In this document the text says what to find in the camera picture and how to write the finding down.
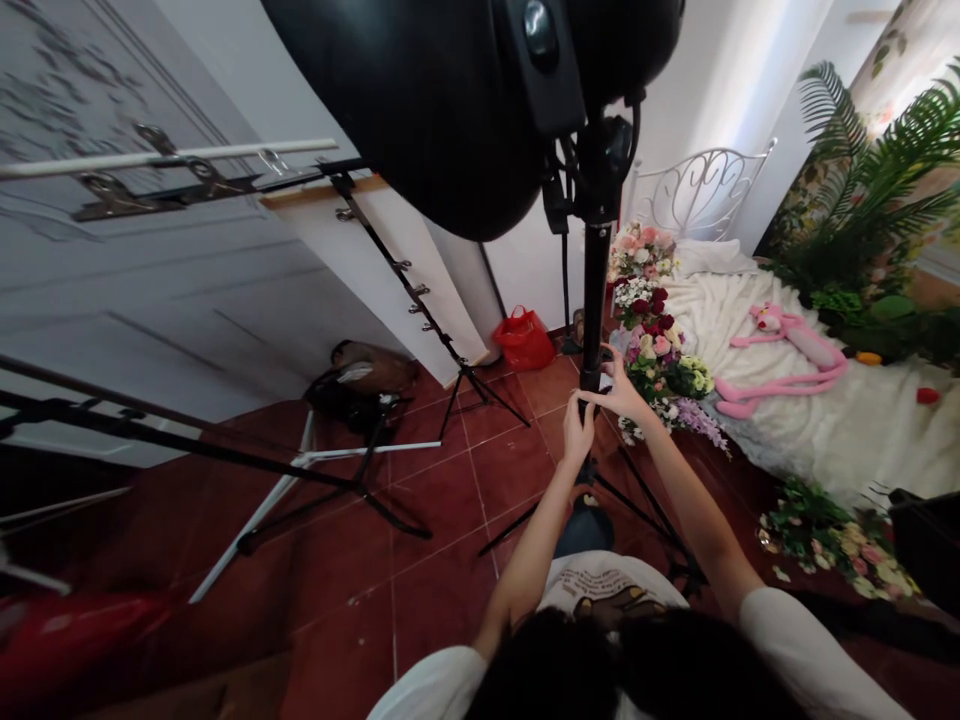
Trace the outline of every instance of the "white metal headboard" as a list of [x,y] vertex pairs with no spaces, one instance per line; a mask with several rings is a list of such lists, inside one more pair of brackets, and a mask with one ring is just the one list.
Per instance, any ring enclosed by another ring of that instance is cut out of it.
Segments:
[[639,220],[678,239],[725,240],[737,211],[777,144],[762,155],[713,148],[666,170],[642,173],[637,160],[624,197],[623,221]]

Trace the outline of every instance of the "graphic t-shirt print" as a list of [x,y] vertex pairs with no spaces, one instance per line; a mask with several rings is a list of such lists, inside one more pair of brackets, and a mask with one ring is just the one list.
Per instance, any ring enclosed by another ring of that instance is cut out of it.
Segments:
[[557,586],[577,600],[573,616],[592,617],[606,632],[613,632],[625,617],[647,617],[666,607],[619,570],[594,574],[585,570],[564,570]]

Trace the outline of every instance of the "fluffy white blanket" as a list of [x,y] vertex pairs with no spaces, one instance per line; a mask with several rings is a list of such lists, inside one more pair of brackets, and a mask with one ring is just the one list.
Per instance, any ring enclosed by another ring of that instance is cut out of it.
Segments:
[[[765,301],[823,332],[816,313],[771,273],[700,273],[663,284],[667,311],[686,333],[685,352],[703,358],[714,376],[753,387],[816,372],[787,341],[730,347],[731,338],[757,332],[748,310]],[[920,387],[938,390],[940,402],[918,405]],[[779,477],[816,480],[847,506],[886,506],[883,493],[897,487],[921,497],[960,490],[960,382],[916,358],[888,367],[851,362],[831,390],[765,399],[749,420],[717,413],[717,399],[707,399],[708,412],[751,462]]]

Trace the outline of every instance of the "person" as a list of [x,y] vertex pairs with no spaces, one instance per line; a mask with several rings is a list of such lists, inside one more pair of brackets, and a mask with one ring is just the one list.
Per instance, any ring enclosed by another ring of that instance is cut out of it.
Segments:
[[[371,720],[909,718],[803,605],[764,585],[620,353],[605,347],[611,392],[571,394],[563,459],[473,645],[421,660]],[[578,499],[561,534],[598,405],[642,430],[723,619],[690,610],[650,565],[609,552],[609,524],[591,501]]]

